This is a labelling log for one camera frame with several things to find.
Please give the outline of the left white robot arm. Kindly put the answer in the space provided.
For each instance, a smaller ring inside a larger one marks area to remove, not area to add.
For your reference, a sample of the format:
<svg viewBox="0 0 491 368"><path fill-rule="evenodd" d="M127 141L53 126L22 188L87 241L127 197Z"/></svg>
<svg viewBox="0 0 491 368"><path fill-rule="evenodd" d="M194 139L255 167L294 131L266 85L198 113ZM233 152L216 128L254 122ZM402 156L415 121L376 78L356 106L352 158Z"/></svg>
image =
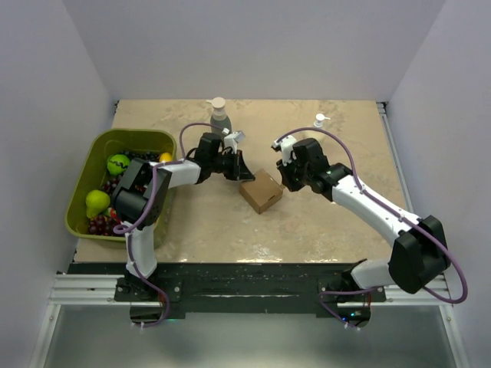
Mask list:
<svg viewBox="0 0 491 368"><path fill-rule="evenodd" d="M142 301L154 299L159 291L159 282L151 277L157 269L153 232L168 192L180 186L200 184L214 173L230 181L254 180L238 149L243 138L241 131L227 133L223 138L204 133L198 146L178 161L155 163L133 159L130 162L113 192L111 207L120 220L114 233L126 239L126 269L136 277L131 290Z"/></svg>

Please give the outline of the brown cardboard express box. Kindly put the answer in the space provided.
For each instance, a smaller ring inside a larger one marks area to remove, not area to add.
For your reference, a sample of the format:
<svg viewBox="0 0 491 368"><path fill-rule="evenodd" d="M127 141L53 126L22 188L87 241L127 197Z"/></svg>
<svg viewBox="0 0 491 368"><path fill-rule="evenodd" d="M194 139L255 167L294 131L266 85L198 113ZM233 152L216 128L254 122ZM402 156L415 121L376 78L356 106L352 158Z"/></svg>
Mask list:
<svg viewBox="0 0 491 368"><path fill-rule="evenodd" d="M261 215L282 198L283 187L268 172L260 169L253 181L241 183L239 193Z"/></svg>

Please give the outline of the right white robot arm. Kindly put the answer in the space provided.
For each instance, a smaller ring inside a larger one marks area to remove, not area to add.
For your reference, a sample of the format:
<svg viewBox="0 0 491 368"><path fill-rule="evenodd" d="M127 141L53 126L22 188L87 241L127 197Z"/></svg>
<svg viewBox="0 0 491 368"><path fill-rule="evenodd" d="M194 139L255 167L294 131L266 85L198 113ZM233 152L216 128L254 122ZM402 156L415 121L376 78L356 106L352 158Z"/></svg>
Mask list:
<svg viewBox="0 0 491 368"><path fill-rule="evenodd" d="M362 260L341 278L343 295L359 301L370 288L397 285L414 294L450 266L441 222L396 206L361 182L346 165L330 164L320 143L293 136L272 144L282 184L291 192L308 187L344 207L374 229L391 247L388 259Z"/></svg>

